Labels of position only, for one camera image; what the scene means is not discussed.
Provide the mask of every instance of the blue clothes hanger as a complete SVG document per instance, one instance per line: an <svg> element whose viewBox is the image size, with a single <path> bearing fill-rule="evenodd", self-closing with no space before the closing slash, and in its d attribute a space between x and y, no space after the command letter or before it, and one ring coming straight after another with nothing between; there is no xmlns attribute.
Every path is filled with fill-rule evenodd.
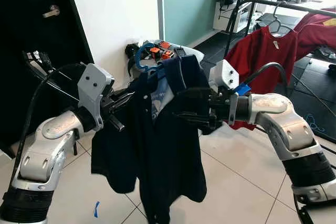
<svg viewBox="0 0 336 224"><path fill-rule="evenodd" d="M155 47L155 45L153 43L147 43L147 44L143 45L142 47L140 47L138 52L134 56L136 67L139 70L142 70L142 72L148 72L150 70L156 70L158 68L158 66L148 67L147 65L143 66L143 65L140 64L140 57L141 57L142 51L146 48L153 48L153 47Z"/></svg>

